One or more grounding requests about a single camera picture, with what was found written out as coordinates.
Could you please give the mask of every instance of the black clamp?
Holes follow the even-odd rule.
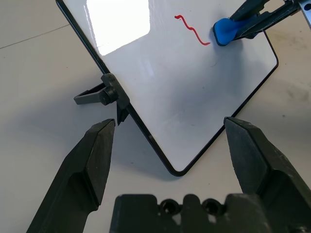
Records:
[[[102,103],[108,105],[117,102],[117,123],[120,125],[128,116],[126,108],[130,105],[130,99],[121,87],[116,77],[107,73],[101,77],[103,83],[74,97],[76,104]]]
[[[273,12],[264,12],[265,3],[269,0],[246,0],[243,5],[230,17],[232,21],[244,21],[251,18],[245,25],[240,27],[233,40],[242,38],[252,39],[258,33],[267,30],[288,16],[292,16],[301,10],[300,0],[285,0],[284,5]]]

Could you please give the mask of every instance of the black plastic part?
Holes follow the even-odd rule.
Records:
[[[88,103],[102,103],[103,105],[108,105],[111,103],[109,95],[104,91],[106,89],[105,85],[102,83],[90,90],[87,90],[80,95],[74,97],[76,104],[88,104]]]
[[[73,99],[78,105],[88,103],[102,103],[103,105],[108,105],[116,101],[117,123],[120,125],[129,114],[126,109],[130,105],[130,99],[113,74],[104,74],[101,79],[103,81],[102,84],[81,93]]]
[[[110,233],[272,233],[256,195],[228,195],[219,215],[207,214],[195,195],[186,195],[173,215],[163,213],[161,205],[153,195],[117,197]]]
[[[66,19],[68,20],[69,24],[72,26],[74,31],[77,33],[78,37],[81,39],[82,43],[84,44],[84,46],[87,49],[87,51],[90,53],[91,57],[94,59],[94,61],[98,65],[99,69],[103,72],[103,74],[109,73],[108,68],[106,67],[104,62],[101,60],[101,58],[98,56],[98,54],[96,53],[96,51],[92,47],[91,43],[88,41],[87,37],[83,33],[83,31],[80,28],[80,26],[78,25],[78,23],[75,21],[74,17],[72,16],[71,12],[67,8],[67,6],[63,2],[63,0],[56,0],[56,3],[58,5],[58,7],[60,8],[60,10],[62,11],[62,13],[64,14],[64,16],[66,17]],[[273,49],[273,47],[271,45],[271,42],[270,42],[270,40],[269,40],[269,38],[268,38],[266,33],[265,33],[265,36],[266,36],[266,38],[267,38],[267,40],[269,42],[269,45],[271,46],[271,49],[272,49],[272,51],[273,51],[273,53],[274,53],[274,55],[276,57],[277,64],[271,70],[271,72],[267,75],[267,77],[265,77],[265,79],[263,79],[263,81],[257,86],[257,88],[248,96],[248,98],[232,114],[233,117],[235,117],[240,112],[240,110],[247,104],[247,102],[252,98],[252,96],[258,91],[258,89],[264,84],[264,82],[270,77],[270,75],[278,67],[279,62],[278,62],[278,57],[276,55],[276,52],[274,51],[274,49]],[[154,140],[153,136],[151,135],[151,133],[149,132],[148,128],[145,126],[145,124],[143,123],[143,121],[141,120],[140,116],[137,114],[136,110],[133,108],[133,106],[131,104],[129,104],[128,107],[126,108],[126,110],[131,115],[133,120],[137,123],[137,125],[140,128],[140,130],[143,132],[143,134],[146,137],[146,139],[148,140],[148,142],[151,144],[153,149],[156,151],[156,153],[158,154],[159,158],[161,159],[161,161],[163,162],[163,164],[165,165],[167,170],[174,176],[183,176],[183,175],[185,175],[190,170],[190,168],[198,161],[198,159],[204,154],[204,152],[210,147],[210,145],[216,140],[216,138],[225,129],[224,126],[221,127],[218,130],[218,132],[212,137],[212,139],[209,142],[207,142],[205,147],[202,148],[202,150],[196,155],[196,157],[192,160],[192,162],[183,171],[176,171],[173,168],[173,166],[171,165],[171,163],[169,162],[169,160],[167,159],[167,157],[165,156],[165,154],[162,151],[162,149],[160,148],[160,146]],[[125,114],[128,114],[128,113],[120,112],[120,114],[118,114],[118,115],[120,115],[120,121],[121,122],[122,122],[122,119],[124,119],[123,116]]]
[[[249,23],[241,27],[234,40],[254,38],[258,33],[263,32],[288,16],[292,16],[301,10],[299,1],[287,0],[284,5],[269,13],[264,12],[259,15],[259,11],[264,9],[264,4],[269,0],[246,0],[243,5],[230,17],[233,21],[246,20],[254,15],[258,15]]]
[[[274,232],[311,229],[311,191],[285,155],[249,122],[228,117],[225,128],[241,189],[261,197]]]
[[[93,125],[66,156],[27,233],[82,233],[102,203],[115,121]]]
[[[228,195],[224,205],[187,195],[180,206],[174,200],[158,206],[152,195],[122,195],[110,232],[309,233],[311,191],[284,154],[249,122],[227,117],[225,128],[244,194]]]
[[[269,0],[246,0],[230,17],[233,21],[243,21],[257,15]]]

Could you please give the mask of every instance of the blue eraser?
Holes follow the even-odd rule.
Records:
[[[229,44],[235,38],[238,30],[250,20],[251,18],[243,21],[233,21],[229,18],[222,18],[217,21],[213,26],[217,44],[219,46]]]

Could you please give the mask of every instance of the whiteboard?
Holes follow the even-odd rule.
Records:
[[[226,47],[216,44],[213,24],[244,0],[63,2],[174,174],[202,154],[224,117],[233,115],[277,66],[263,33]]]

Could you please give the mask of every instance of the red marker line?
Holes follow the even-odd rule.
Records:
[[[200,41],[200,43],[202,44],[202,45],[209,45],[210,43],[209,42],[207,42],[207,43],[204,43],[201,39],[200,39],[200,37],[199,37],[199,35],[198,35],[198,33],[196,32],[196,30],[193,28],[193,27],[189,27],[188,26],[188,24],[187,24],[187,22],[185,21],[185,19],[184,19],[184,17],[183,16],[181,16],[181,15],[178,15],[178,16],[175,16],[175,18],[176,19],[182,19],[183,21],[184,21],[184,24],[185,24],[185,26],[186,26],[186,28],[188,28],[190,31],[194,31],[194,34],[196,35],[196,37],[198,38],[198,40]]]

